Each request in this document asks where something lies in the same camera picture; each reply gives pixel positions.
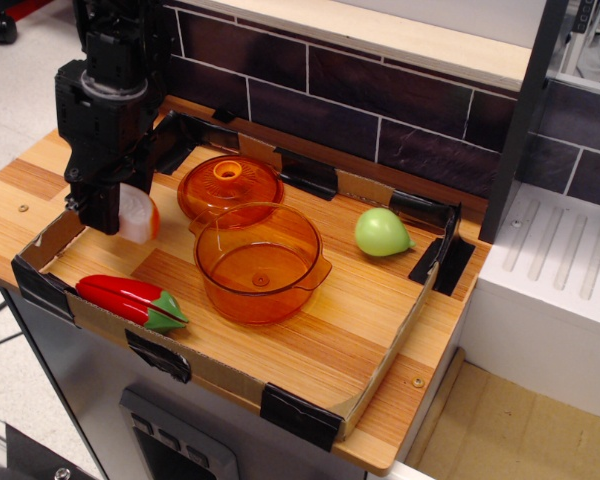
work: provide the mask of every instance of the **orange pot lid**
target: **orange pot lid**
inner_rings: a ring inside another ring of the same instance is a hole
[[[212,158],[191,170],[178,186],[178,204],[191,219],[249,202],[280,203],[284,185],[268,164],[240,155]]]

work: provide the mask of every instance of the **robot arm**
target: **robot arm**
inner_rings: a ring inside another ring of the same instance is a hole
[[[84,225],[119,229],[120,183],[149,193],[154,121],[166,95],[171,39],[157,0],[74,0],[86,60],[56,75],[58,131],[71,146],[67,208]]]

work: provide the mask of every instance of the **floor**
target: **floor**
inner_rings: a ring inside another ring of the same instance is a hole
[[[407,465],[437,480],[600,480],[600,417],[455,364]]]
[[[55,73],[84,56],[69,0],[55,0],[17,25],[17,41],[0,46],[0,169],[55,128]],[[0,340],[17,333],[9,309],[1,310]],[[0,420],[100,478],[22,335],[0,344]]]

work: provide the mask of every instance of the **pot handle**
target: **pot handle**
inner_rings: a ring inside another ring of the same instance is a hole
[[[320,254],[309,274],[296,283],[293,288],[300,288],[307,291],[315,290],[325,281],[332,267],[331,262]]]
[[[202,229],[206,227],[209,223],[213,222],[218,217],[218,212],[209,208],[202,213],[200,213],[193,221],[189,224],[189,231],[193,233],[195,237],[197,237]]]

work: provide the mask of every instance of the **orange pot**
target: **orange pot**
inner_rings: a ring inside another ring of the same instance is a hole
[[[219,215],[208,210],[190,229],[206,293],[234,322],[291,317],[331,271],[318,230],[286,205],[247,203]]]

